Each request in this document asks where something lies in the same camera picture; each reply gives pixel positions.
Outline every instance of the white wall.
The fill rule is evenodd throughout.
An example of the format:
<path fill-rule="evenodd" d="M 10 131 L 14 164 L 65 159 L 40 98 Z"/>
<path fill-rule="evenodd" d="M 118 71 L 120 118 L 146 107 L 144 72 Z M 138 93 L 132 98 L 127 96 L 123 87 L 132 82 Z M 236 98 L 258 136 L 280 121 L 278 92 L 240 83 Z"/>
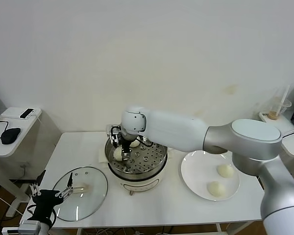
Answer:
<path fill-rule="evenodd" d="M 63 132 L 104 130 L 132 103 L 222 124 L 286 84 L 294 0 L 0 0 L 0 98 Z"/>

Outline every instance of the robotic arm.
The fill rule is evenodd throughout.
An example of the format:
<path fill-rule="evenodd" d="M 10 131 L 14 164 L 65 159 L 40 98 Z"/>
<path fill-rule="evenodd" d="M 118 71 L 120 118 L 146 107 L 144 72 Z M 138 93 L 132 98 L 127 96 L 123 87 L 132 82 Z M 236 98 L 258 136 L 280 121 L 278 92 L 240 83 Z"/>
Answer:
<path fill-rule="evenodd" d="M 35 204 L 29 206 L 27 211 L 32 214 L 32 217 L 28 220 L 21 222 L 19 227 L 5 227 L 2 230 L 3 235 L 48 235 L 49 229 L 55 223 L 56 214 L 54 207 L 60 205 L 73 193 L 73 174 L 71 173 L 67 187 L 63 191 L 39 189 L 39 185 L 44 177 L 46 170 L 39 175 L 34 184 L 30 184 L 32 193 L 32 200 Z M 51 214 L 54 215 L 54 221 L 51 222 Z"/>
<path fill-rule="evenodd" d="M 130 106 L 122 113 L 121 125 L 110 134 L 112 143 L 122 145 L 124 159 L 138 136 L 183 152 L 233 152 L 235 167 L 259 176 L 264 184 L 261 216 L 268 235 L 294 235 L 294 179 L 279 157 L 282 135 L 274 126 L 239 119 L 208 127 L 195 117 Z"/>

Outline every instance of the steamed bun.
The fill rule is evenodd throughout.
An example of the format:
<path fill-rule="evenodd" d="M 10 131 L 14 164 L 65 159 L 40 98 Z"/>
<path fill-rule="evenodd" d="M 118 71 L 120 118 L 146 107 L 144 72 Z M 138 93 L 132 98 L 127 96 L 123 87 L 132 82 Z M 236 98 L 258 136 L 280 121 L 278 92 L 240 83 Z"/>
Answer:
<path fill-rule="evenodd" d="M 217 166 L 217 172 L 224 178 L 231 178 L 234 175 L 234 169 L 228 164 L 222 164 Z"/>
<path fill-rule="evenodd" d="M 139 144 L 140 144 L 140 142 L 139 142 L 138 140 L 135 140 L 135 141 L 133 141 L 133 142 L 130 144 L 130 147 L 131 147 L 131 148 L 135 148 L 135 147 L 137 147 Z"/>
<path fill-rule="evenodd" d="M 114 150 L 113 152 L 113 157 L 115 158 L 116 161 L 122 161 L 122 147 L 119 146 Z"/>
<path fill-rule="evenodd" d="M 223 197 L 226 194 L 225 186 L 218 181 L 208 183 L 207 189 L 215 197 Z"/>

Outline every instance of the white plate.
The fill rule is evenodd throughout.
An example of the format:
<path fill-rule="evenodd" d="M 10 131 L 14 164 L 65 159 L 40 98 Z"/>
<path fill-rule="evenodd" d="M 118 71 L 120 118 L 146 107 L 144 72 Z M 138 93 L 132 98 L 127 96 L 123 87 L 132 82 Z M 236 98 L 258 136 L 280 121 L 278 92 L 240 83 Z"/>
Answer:
<path fill-rule="evenodd" d="M 217 166 L 231 165 L 235 173 L 232 178 L 224 178 L 217 172 Z M 212 201 L 222 201 L 232 197 L 240 187 L 238 170 L 232 163 L 231 157 L 224 154 L 210 154 L 204 151 L 195 151 L 185 156 L 181 164 L 181 173 L 186 185 L 198 196 Z M 226 188 L 226 195 L 215 197 L 207 189 L 207 184 L 219 181 Z"/>

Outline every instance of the glass lid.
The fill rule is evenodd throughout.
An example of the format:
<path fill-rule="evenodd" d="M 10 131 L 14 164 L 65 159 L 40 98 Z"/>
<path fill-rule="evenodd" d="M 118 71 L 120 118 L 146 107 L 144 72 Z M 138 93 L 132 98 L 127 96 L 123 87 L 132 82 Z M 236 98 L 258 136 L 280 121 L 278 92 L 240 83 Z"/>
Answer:
<path fill-rule="evenodd" d="M 105 175 L 94 167 L 80 167 L 66 173 L 53 190 L 63 191 L 73 173 L 73 193 L 54 207 L 57 217 L 65 221 L 79 221 L 99 209 L 108 191 Z"/>

